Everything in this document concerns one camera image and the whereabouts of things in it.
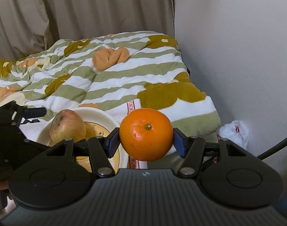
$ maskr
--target logo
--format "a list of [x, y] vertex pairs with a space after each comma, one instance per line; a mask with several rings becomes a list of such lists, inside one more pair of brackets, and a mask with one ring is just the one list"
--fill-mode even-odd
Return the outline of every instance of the logo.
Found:
[[147, 177], [147, 176], [150, 175], [150, 173], [149, 173], [149, 172], [143, 172], [142, 175], [143, 175], [144, 177]]

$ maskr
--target orange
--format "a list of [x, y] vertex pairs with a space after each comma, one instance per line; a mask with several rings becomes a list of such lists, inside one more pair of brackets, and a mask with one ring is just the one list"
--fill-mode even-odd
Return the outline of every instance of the orange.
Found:
[[172, 147], [173, 127], [170, 120], [154, 109], [130, 112], [121, 122], [119, 137], [124, 150], [139, 161], [155, 161]]

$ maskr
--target black cable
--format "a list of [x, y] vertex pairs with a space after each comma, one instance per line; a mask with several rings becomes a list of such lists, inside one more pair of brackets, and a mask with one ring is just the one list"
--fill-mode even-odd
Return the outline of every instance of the black cable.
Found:
[[277, 151], [280, 151], [282, 148], [287, 146], [287, 138], [285, 138], [283, 141], [279, 142], [277, 145], [273, 146], [271, 149], [268, 149], [264, 153], [260, 154], [258, 156], [259, 159], [263, 160], [273, 154], [275, 154]]

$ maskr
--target bruised apple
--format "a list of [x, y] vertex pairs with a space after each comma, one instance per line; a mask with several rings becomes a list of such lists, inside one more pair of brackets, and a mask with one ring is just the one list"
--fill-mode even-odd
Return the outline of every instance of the bruised apple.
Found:
[[78, 142], [86, 138], [85, 123], [74, 111], [62, 110], [51, 123], [50, 137], [55, 144], [66, 138], [72, 138]]

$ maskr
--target white wall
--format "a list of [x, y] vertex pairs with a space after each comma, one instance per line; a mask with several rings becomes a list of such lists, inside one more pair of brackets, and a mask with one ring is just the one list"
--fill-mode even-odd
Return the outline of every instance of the white wall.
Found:
[[[248, 126], [252, 154], [287, 136], [287, 0], [175, 0], [175, 37], [222, 122]], [[266, 162], [287, 180], [287, 148]]]

